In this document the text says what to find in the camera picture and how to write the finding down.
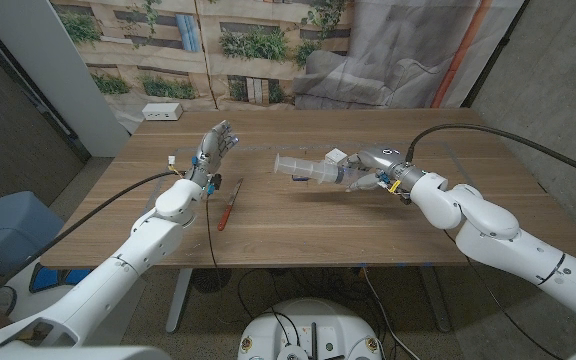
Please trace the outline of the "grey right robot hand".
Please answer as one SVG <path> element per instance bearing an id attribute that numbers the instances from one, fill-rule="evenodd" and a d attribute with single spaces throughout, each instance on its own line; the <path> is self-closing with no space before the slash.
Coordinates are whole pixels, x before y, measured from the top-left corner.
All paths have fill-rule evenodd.
<path id="1" fill-rule="evenodd" d="M 399 195 L 401 201 L 412 203 L 411 191 L 425 173 L 405 160 L 405 156 L 393 148 L 372 147 L 350 155 L 346 166 L 367 172 L 347 186 L 346 191 L 375 190 L 383 188 Z"/>

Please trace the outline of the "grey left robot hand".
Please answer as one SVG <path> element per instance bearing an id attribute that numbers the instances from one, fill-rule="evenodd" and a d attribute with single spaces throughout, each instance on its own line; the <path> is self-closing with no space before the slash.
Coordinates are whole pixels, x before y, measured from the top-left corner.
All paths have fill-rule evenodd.
<path id="1" fill-rule="evenodd" d="M 239 139 L 232 132 L 228 120 L 218 123 L 202 138 L 193 157 L 192 166 L 184 178 L 205 187 L 209 179 L 219 170 L 222 159 L 238 142 Z"/>

